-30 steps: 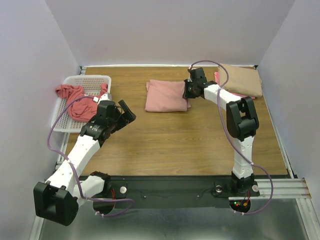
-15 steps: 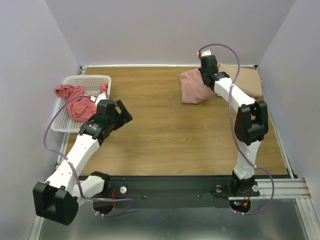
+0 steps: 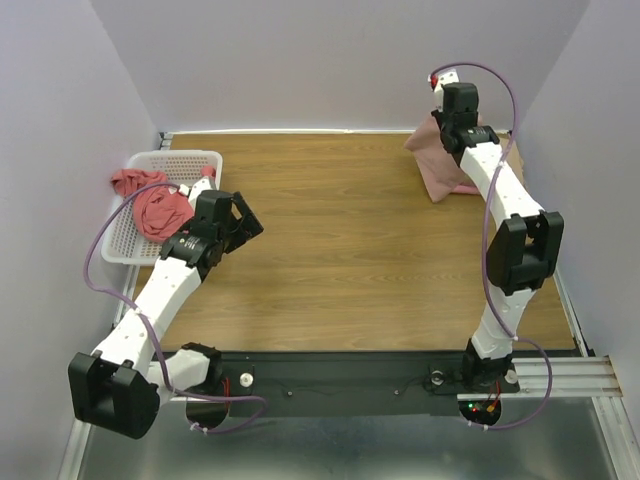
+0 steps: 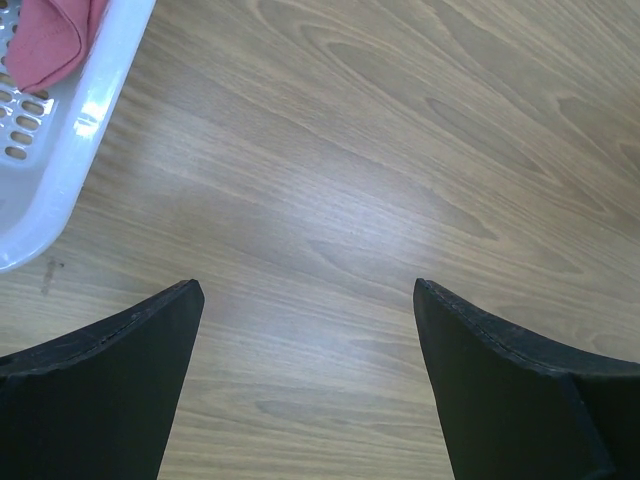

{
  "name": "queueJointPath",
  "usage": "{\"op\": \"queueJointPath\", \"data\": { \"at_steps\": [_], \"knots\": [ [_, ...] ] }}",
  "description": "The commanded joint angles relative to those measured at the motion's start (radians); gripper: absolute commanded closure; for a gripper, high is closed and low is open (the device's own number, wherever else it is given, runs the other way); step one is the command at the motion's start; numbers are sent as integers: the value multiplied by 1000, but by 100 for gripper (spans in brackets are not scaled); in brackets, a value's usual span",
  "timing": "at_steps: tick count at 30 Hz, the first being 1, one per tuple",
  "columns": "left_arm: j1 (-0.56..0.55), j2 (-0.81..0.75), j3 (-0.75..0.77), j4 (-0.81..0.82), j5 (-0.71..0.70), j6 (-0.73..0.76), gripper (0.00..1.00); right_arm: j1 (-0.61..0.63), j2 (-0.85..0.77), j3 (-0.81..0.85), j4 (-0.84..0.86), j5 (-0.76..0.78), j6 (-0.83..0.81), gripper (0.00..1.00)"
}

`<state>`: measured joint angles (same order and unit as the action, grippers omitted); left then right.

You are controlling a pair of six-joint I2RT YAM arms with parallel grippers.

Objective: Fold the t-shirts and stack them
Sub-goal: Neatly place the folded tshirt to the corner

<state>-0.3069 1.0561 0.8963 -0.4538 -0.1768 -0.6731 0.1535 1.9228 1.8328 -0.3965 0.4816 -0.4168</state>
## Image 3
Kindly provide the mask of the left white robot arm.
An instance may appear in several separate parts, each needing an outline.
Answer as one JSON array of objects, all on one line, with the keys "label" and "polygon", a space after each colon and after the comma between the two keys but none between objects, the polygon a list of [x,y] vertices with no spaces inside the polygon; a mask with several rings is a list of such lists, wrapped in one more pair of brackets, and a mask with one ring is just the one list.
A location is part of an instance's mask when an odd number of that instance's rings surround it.
[{"label": "left white robot arm", "polygon": [[222,257],[263,230],[241,193],[204,190],[196,196],[194,216],[162,244],[137,298],[103,291],[128,309],[91,353],[76,354],[68,365],[77,420],[139,439],[175,397],[224,409],[246,402],[267,407],[260,396],[231,394],[215,348],[188,343],[167,357],[160,345],[183,304]]}]

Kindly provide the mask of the dusty pink graphic t-shirt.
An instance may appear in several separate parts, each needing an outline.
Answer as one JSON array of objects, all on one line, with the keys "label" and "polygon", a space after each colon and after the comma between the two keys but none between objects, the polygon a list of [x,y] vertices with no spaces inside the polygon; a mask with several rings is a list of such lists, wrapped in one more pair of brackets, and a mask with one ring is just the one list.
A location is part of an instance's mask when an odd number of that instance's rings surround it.
[{"label": "dusty pink graphic t-shirt", "polygon": [[444,149],[440,130],[431,115],[410,135],[404,148],[416,160],[427,194],[433,203],[442,201],[462,183],[474,184]]}]

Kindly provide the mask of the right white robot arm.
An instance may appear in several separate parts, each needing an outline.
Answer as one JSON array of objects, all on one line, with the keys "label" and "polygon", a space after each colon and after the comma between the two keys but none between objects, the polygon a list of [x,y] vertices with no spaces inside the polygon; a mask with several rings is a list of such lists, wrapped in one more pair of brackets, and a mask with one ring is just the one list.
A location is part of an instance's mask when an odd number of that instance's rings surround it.
[{"label": "right white robot arm", "polygon": [[459,81],[453,71],[433,76],[431,86],[441,143],[485,201],[481,271],[486,306],[460,366],[463,384],[482,390],[514,376],[517,329],[528,303],[555,272],[564,219],[530,196],[493,128],[480,124],[476,86]]}]

